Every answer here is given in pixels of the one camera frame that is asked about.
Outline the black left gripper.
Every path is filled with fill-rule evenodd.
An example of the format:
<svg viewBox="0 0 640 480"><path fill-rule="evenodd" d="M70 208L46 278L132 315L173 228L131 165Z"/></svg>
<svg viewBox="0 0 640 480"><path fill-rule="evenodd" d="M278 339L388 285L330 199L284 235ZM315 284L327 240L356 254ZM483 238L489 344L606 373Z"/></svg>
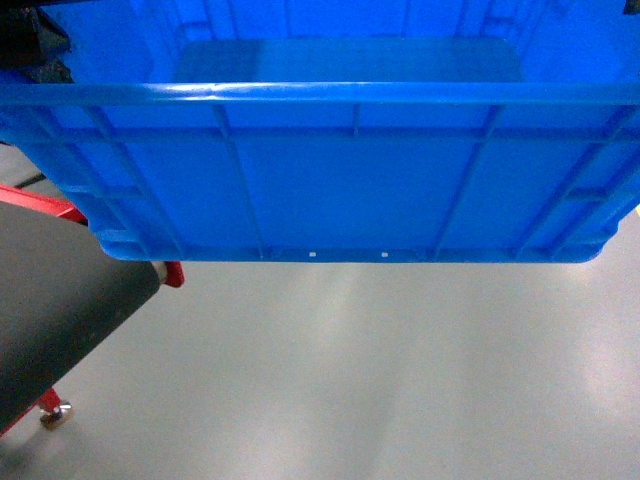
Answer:
<svg viewBox="0 0 640 480"><path fill-rule="evenodd" d="M71 50L66 31L44 10L65 1L1 2L1 71L36 84L70 84L61 56Z"/></svg>

